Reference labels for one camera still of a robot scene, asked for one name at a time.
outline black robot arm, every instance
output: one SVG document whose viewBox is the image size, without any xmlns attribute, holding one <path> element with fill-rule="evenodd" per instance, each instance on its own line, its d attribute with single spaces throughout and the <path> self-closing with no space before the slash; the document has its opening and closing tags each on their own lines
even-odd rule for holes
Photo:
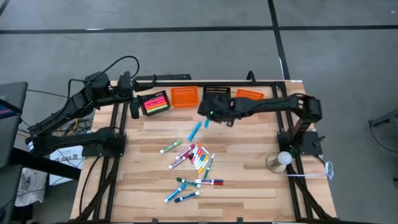
<svg viewBox="0 0 398 224">
<path fill-rule="evenodd" d="M 93 112 L 94 108 L 113 105 L 115 103 L 130 103 L 131 116 L 139 117 L 138 99 L 133 97 L 133 87 L 130 73 L 125 72 L 120 76 L 117 86 L 111 82 L 105 73 L 94 73 L 82 80 L 84 88 L 68 98 L 64 107 L 51 114 L 48 118 L 28 128 L 30 137 L 25 139 L 29 145 L 30 153 L 35 156 L 44 156 L 60 147 L 68 146 L 102 146 L 107 149 L 117 149 L 118 141 L 123 134 L 115 133 L 111 128 L 101 128 L 95 133 L 78 136 L 53 136 L 63 124 L 82 118 Z"/>
<path fill-rule="evenodd" d="M 288 146 L 298 149 L 303 135 L 312 123 L 322 119 L 320 101 L 304 94 L 293 94 L 285 98 L 251 100 L 249 98 L 204 98 L 200 102 L 198 114 L 209 120 L 232 126 L 235 119 L 252 116 L 255 113 L 291 111 L 300 119 L 289 130 Z"/>
</svg>

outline pink marker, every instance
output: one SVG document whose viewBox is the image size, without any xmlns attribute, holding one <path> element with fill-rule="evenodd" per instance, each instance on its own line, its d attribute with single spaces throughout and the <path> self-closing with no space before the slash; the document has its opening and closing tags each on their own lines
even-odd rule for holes
<svg viewBox="0 0 398 224">
<path fill-rule="evenodd" d="M 169 169 L 173 169 L 174 167 L 178 166 L 180 163 L 182 163 L 185 159 L 189 157 L 189 154 L 184 155 L 183 157 L 179 158 L 175 162 L 169 165 Z"/>
<path fill-rule="evenodd" d="M 195 148 L 195 144 L 192 144 L 190 147 L 188 147 L 188 149 L 184 150 L 183 152 L 181 152 L 178 156 L 175 157 L 176 160 L 178 160 L 179 158 L 181 158 L 183 155 L 187 154 L 189 151 L 191 151 L 191 149 Z"/>
<path fill-rule="evenodd" d="M 165 100 L 164 96 L 162 96 L 160 98 L 156 98 L 154 100 L 149 100 L 149 101 L 144 103 L 144 106 L 147 106 L 148 104 L 151 104 L 151 103 L 156 103 L 156 102 L 161 101 L 161 100 Z"/>
</svg>

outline blue marker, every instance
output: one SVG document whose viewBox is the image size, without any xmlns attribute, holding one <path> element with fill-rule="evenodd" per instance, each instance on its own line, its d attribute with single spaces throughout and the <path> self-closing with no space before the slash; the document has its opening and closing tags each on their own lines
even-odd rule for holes
<svg viewBox="0 0 398 224">
<path fill-rule="evenodd" d="M 197 131 L 199 130 L 201 126 L 201 122 L 198 121 L 197 126 L 195 127 L 195 129 L 192 131 L 191 135 L 188 137 L 188 141 L 192 141 L 193 137 L 195 137 Z"/>
<path fill-rule="evenodd" d="M 174 198 L 176 195 L 178 195 L 178 193 L 180 193 L 183 189 L 185 189 L 186 185 L 183 184 L 181 185 L 181 187 L 179 187 L 177 190 L 175 190 L 175 192 L 173 192 L 172 194 L 170 194 L 165 200 L 165 203 L 168 203 L 172 198 Z"/>
<path fill-rule="evenodd" d="M 208 127 L 209 127 L 209 119 L 206 119 L 206 121 L 205 121 L 205 128 L 207 129 Z"/>
<path fill-rule="evenodd" d="M 187 199 L 190 199 L 190 198 L 199 196 L 199 195 L 200 195 L 200 192 L 190 193 L 190 194 L 188 194 L 188 195 L 186 195 L 186 196 L 183 196 L 183 197 L 179 197 L 179 198 L 174 199 L 174 202 L 175 202 L 175 203 L 179 203 L 179 202 L 182 202 L 183 200 L 187 200 Z"/>
</svg>

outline wooden table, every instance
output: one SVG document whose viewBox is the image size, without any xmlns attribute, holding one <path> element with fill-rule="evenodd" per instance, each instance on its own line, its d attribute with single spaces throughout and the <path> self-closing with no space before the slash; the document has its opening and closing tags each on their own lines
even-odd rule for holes
<svg viewBox="0 0 398 224">
<path fill-rule="evenodd" d="M 286 81 L 286 86 L 288 95 L 305 93 L 301 82 Z M 272 98 L 270 87 L 240 88 L 259 91 L 266 98 Z M 169 87 L 156 87 L 139 94 L 146 95 L 161 90 L 166 90 L 170 97 Z M 236 90 L 235 87 L 231 88 L 231 96 L 236 95 Z M 199 93 L 201 97 L 202 88 L 199 88 Z M 93 130 L 109 126 L 111 113 L 112 106 L 96 111 Z M 174 157 L 190 145 L 187 138 L 199 120 L 203 121 L 204 117 L 197 114 L 196 107 L 171 107 L 168 111 L 150 117 L 141 116 L 137 120 L 131 119 L 128 113 L 127 146 L 120 160 L 111 221 L 150 222 L 152 218 L 157 218 L 160 222 L 235 222 L 237 217 L 243 217 L 245 222 L 294 221 L 287 177 L 271 172 L 266 166 L 267 156 L 279 151 L 276 113 L 260 113 L 236 120 L 232 128 L 216 123 L 210 123 L 209 129 L 202 126 L 193 142 L 202 142 L 211 154 L 216 154 L 208 178 L 224 179 L 224 186 L 204 185 L 199 197 L 180 203 L 164 203 L 164 198 L 181 186 L 176 181 L 177 177 L 194 180 L 204 175 L 204 172 L 198 175 L 188 161 L 172 170 L 168 168 L 175 160 Z M 284 122 L 285 127 L 288 127 L 286 118 Z M 159 153 L 160 149 L 177 139 L 183 141 L 182 145 L 165 154 Z M 306 174 L 324 174 L 322 164 L 313 156 L 302 156 L 302 160 Z M 89 158 L 84 162 L 71 218 L 78 216 L 81 190 L 93 161 L 94 158 Z M 90 175 L 83 197 L 83 208 L 97 191 L 101 166 L 102 159 Z M 335 217 L 326 177 L 309 177 L 307 185 L 317 202 Z M 197 190 L 187 186 L 180 196 Z M 299 189 L 297 192 L 300 210 L 305 217 L 302 194 Z M 100 218 L 104 216 L 107 195 L 106 192 Z"/>
</svg>

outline orange plastic container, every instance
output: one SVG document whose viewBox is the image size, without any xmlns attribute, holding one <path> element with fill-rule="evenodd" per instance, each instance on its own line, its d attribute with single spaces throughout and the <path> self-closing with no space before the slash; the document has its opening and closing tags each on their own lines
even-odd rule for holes
<svg viewBox="0 0 398 224">
<path fill-rule="evenodd" d="M 252 100 L 262 100 L 264 99 L 264 94 L 256 91 L 238 89 L 236 91 L 236 97 L 246 97 Z"/>
<path fill-rule="evenodd" d="M 194 107 L 199 103 L 198 87 L 196 86 L 171 88 L 171 93 L 174 108 Z"/>
</svg>

